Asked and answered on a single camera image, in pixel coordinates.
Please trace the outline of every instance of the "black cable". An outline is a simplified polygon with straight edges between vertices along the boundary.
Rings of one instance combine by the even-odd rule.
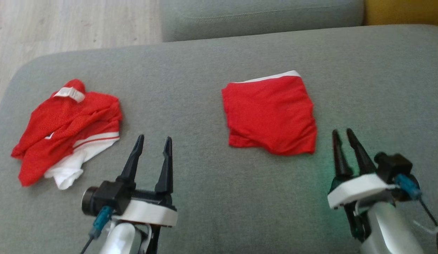
[[[89,240],[87,241],[85,246],[82,248],[82,251],[80,251],[80,254],[84,254],[85,250],[87,249],[87,247],[89,247],[89,245],[92,241],[93,241],[93,236],[90,236]]]
[[[431,214],[431,211],[429,211],[428,207],[426,206],[426,204],[422,201],[422,199],[419,199],[419,203],[421,204],[421,206],[423,207],[423,209],[425,210],[425,212],[427,213],[427,215],[429,216],[429,218],[432,220],[432,222],[434,223],[435,227],[438,227],[438,222],[437,220],[434,218],[434,216]],[[438,252],[438,232],[435,235],[435,243],[437,244],[437,252]]]

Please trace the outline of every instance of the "mustard yellow fabric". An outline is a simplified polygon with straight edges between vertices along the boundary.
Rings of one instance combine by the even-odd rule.
[[[366,0],[365,25],[438,25],[438,0]]]

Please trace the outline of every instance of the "gray sofa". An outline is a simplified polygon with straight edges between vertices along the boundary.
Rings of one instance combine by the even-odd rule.
[[[221,89],[231,81],[295,69],[314,102],[316,153],[274,156],[227,144]],[[121,140],[84,164],[66,191],[52,180],[22,188],[10,157],[32,110],[70,79],[120,99]],[[84,191],[122,170],[146,135],[136,177],[152,189],[165,138],[173,138],[178,225],[159,253],[356,253],[342,210],[330,210],[332,130],[353,128],[370,156],[400,152],[414,163],[438,219],[438,27],[391,25],[283,32],[35,59],[12,79],[0,106],[0,254],[78,253],[93,217]],[[343,146],[356,166],[352,150]],[[419,204],[399,204],[409,223],[430,225]],[[412,231],[426,253],[434,237]],[[103,234],[87,253],[97,253]]]
[[[165,42],[360,26],[364,0],[161,0]]]

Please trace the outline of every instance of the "light wood floor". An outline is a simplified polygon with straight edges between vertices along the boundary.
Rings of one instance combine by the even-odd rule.
[[[159,42],[159,0],[0,0],[0,101],[38,56]]]

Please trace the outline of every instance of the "gray fabric surface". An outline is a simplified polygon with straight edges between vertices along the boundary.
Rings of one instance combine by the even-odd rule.
[[[363,0],[161,0],[165,42],[360,26]]]
[[[292,69],[315,105],[316,153],[282,157],[229,147],[221,89]],[[119,97],[121,140],[85,163],[66,191],[52,180],[21,188],[20,162],[10,152],[31,111],[73,78]],[[115,179],[140,133],[146,137],[138,188],[154,188],[165,138],[173,137],[179,220],[161,230],[160,254],[356,253],[344,211],[327,204],[331,133],[338,128],[344,136],[346,127],[370,156],[409,158],[438,218],[438,27],[286,32],[35,59],[14,76],[0,107],[0,254],[78,253],[94,220],[81,212],[82,194]],[[418,204],[398,207],[410,225],[431,225]],[[434,237],[412,230],[434,253]],[[104,237],[87,253],[98,252]]]

